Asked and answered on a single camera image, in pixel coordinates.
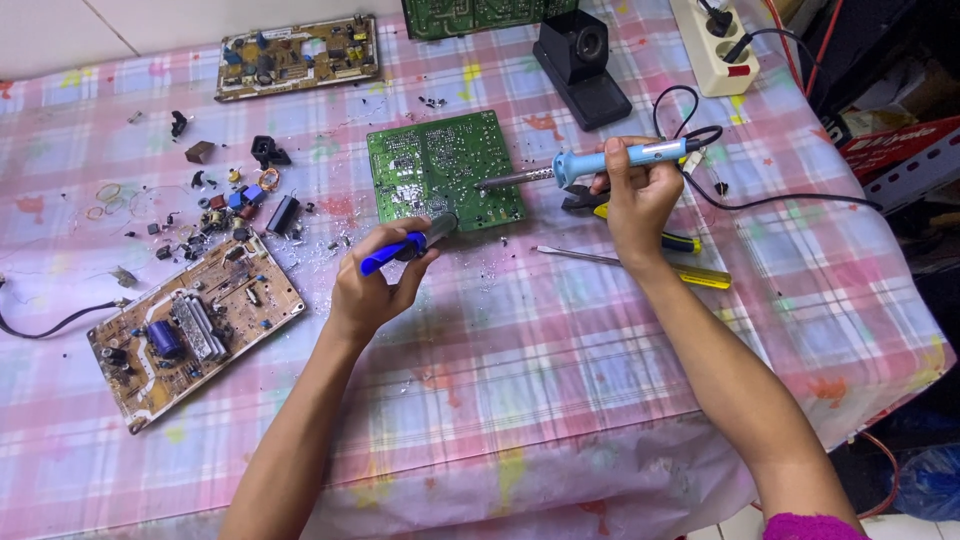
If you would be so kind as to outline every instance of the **plaid tablecloth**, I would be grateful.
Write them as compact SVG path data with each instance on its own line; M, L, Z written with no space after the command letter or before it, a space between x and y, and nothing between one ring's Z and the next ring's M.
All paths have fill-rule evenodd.
M759 5L738 7L747 28L772 25ZM342 250L327 244L376 223L367 133L494 109L515 168L534 167L609 135L651 134L652 101L668 86L696 86L665 0L587 9L610 26L609 70L635 107L592 134L531 55L536 27L417 43L397 15L379 21L381 82L220 105L214 45L2 84L0 306L16 329L135 296L106 274L117 264L140 292L182 267L154 258L161 239L146 226L178 210L179 223L193 223L197 200L224 191L230 167L254 174L254 135L272 135L293 159L280 191L295 189L318 212L301 217L305 244L269 242L281 264L296 263L289 274L310 313L137 436L85 343L102 315L40 341L0 335L0 537L118 526L129 527L93 536L210 537L222 510L202 511L229 503L328 314ZM728 183L734 204L858 195L779 41L754 47L761 73L749 91L703 100L690 124L727 127L694 178ZM420 96L446 106L431 110ZM664 100L668 133L690 105L681 94ZM192 117L178 142L171 110ZM200 167L183 151L202 139L218 145L202 169L219 186L191 189ZM121 192L104 203L111 184ZM361 357L306 537L673 538L755 495L627 274L530 251L610 255L605 223L561 211L550 182L521 191L527 220L447 241L417 304ZM730 290L697 293L787 383L826 446L955 361L870 209L791 202L728 213L687 191L668 230L705 245L670 257L732 273ZM169 518L181 514L191 515Z

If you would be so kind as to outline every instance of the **green circuit board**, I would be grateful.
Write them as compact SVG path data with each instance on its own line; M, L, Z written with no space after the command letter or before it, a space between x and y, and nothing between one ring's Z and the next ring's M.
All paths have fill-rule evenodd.
M442 39L541 22L577 9L579 0L403 0L407 36Z
M465 232L526 217L515 185L473 187L513 172L492 110L372 133L367 150L380 223L451 211Z

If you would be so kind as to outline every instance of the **hand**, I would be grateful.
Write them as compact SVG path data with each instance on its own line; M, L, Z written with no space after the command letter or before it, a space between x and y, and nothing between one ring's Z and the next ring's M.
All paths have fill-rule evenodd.
M597 146L606 154L607 172L594 177L591 193L611 187L607 225L613 247L624 268L636 276L655 263L663 263L660 235L684 191L684 178L671 161L630 166L627 146L657 140L645 136L611 137Z
M438 250L430 249L423 257L408 262L400 281L393 285L387 284L379 270L364 278L360 274L360 261L383 246L403 240L408 232L429 228L429 217L397 219L377 226L347 252L340 261L327 319L337 335L366 344L384 323L413 305L426 267L440 256Z

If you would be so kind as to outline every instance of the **white power strip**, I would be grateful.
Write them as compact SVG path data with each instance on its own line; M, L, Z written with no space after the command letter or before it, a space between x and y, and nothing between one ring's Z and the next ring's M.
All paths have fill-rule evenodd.
M723 57L744 35L740 16L732 3L726 11L733 15L733 23L723 37L710 33L713 21L697 0L670 0L670 7L680 27L680 36L684 39L686 55L690 57L700 93L706 97L717 97L745 92L759 72L760 64L750 45L734 63L723 61Z

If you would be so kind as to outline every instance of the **power supply board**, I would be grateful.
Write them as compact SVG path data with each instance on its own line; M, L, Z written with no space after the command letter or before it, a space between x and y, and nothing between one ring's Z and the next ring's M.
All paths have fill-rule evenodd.
M379 74L376 21L370 15L224 37L219 102L263 96Z
M407 36L443 39L541 22L572 12L579 0L403 0Z
M465 232L526 217L515 185L473 187L513 172L493 110L372 133L367 150L381 223L450 211Z
M228 239L86 333L136 435L304 310L250 230Z

